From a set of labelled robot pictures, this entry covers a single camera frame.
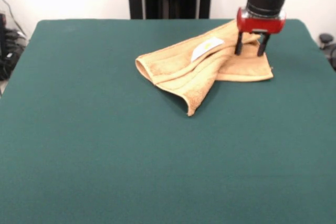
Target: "folded towel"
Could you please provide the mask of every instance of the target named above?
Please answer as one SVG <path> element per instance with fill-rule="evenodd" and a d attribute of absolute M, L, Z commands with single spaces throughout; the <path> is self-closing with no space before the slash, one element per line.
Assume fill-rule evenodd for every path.
<path fill-rule="evenodd" d="M 158 88 L 182 97 L 192 116 L 215 80 L 261 81 L 273 77 L 266 54 L 257 56 L 259 35 L 243 34 L 236 56 L 236 21 L 135 60 L 139 72 Z"/>

